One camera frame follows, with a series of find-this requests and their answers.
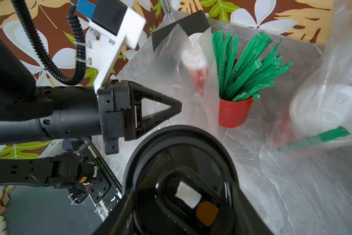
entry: black cable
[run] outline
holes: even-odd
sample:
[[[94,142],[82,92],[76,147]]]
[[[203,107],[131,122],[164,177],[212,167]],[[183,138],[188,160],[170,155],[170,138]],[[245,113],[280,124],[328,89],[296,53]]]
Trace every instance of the black cable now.
[[[35,50],[35,53],[37,54],[45,68],[51,73],[54,78],[56,78],[58,81],[62,82],[65,85],[75,86],[79,84],[86,73],[86,47],[84,46],[86,40],[84,38],[84,34],[78,17],[74,15],[76,6],[71,4],[68,16],[66,17],[68,19],[71,30],[73,31],[75,42],[77,44],[75,53],[75,72],[73,76],[67,77],[57,68],[57,66],[47,54],[47,51],[45,50],[44,45],[41,42],[41,39],[34,26],[25,0],[11,0],[11,2],[19,18],[19,21],[21,22],[24,32],[26,33],[33,49]]]
[[[77,188],[77,187],[74,187],[73,189],[75,189],[76,191],[78,191],[79,193],[83,193],[83,194],[85,194],[86,193],[86,190],[83,190],[83,189],[81,189],[81,188]]]
[[[86,200],[86,198],[88,197],[88,194],[86,192],[83,192],[83,193],[81,193],[81,198],[80,198],[81,201],[79,201],[74,196],[74,193],[71,190],[72,190],[72,188],[68,188],[68,193],[69,193],[69,196],[70,196],[70,200],[72,202],[74,202],[75,204],[77,204],[77,205],[82,204]]]

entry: black plastic lid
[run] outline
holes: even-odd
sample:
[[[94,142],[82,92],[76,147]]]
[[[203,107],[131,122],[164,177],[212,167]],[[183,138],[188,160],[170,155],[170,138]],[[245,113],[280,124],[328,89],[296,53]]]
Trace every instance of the black plastic lid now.
[[[232,160],[209,133],[170,126],[134,151],[123,191],[132,188],[133,215],[141,233],[224,234],[232,231]]]

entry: white mounting bracket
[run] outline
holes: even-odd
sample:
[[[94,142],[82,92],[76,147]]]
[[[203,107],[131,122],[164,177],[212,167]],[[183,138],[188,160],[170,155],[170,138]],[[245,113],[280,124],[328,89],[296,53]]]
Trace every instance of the white mounting bracket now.
[[[95,94],[101,85],[109,79],[113,66],[123,46],[135,49],[146,20],[127,8],[117,36],[90,21],[91,32],[96,40],[86,38],[86,66],[96,68],[98,75],[94,81]]]

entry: clear plastic bag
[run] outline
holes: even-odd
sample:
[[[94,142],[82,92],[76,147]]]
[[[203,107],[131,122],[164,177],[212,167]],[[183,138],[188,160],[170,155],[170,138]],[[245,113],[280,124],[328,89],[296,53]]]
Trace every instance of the clear plastic bag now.
[[[267,138],[280,152],[352,146],[352,1],[336,1],[323,62],[314,69]]]
[[[172,125],[196,126],[218,137],[220,100],[211,28],[188,37],[175,26],[156,48],[143,85],[181,101],[181,113],[169,120]],[[160,103],[142,102],[143,115],[162,109]]]

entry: cable tie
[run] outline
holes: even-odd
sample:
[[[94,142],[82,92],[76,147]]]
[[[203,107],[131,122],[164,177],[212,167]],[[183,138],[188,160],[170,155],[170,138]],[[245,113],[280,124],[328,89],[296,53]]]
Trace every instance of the cable tie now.
[[[74,205],[78,205],[77,203],[75,203],[75,201],[77,200],[77,198],[75,198],[71,203],[70,203],[70,205],[72,206],[73,204]]]
[[[82,62],[82,63],[86,63],[87,62],[87,60],[85,60],[85,59],[80,59],[80,58],[75,58],[75,60],[76,61],[79,61],[79,62]]]
[[[74,41],[76,45],[80,45],[80,46],[86,46],[86,43],[84,42],[78,42],[78,41]]]

